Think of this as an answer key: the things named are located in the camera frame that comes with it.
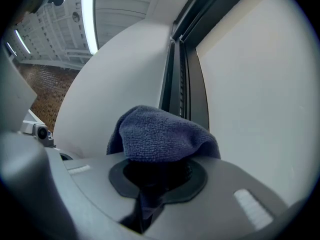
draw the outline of blue cloth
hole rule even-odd
[[[220,158],[218,143],[206,129],[145,105],[130,109],[116,123],[106,153],[119,152],[149,163],[174,162],[193,154]]]

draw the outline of ceiling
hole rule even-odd
[[[99,47],[131,25],[152,16],[159,0],[95,0]],[[18,29],[29,54],[14,32]],[[91,58],[82,20],[81,0],[60,6],[45,3],[8,29],[4,38],[20,63],[80,70]]]

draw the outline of brick wall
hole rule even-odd
[[[37,94],[32,112],[53,132],[62,101],[79,71],[18,62],[15,65]]]

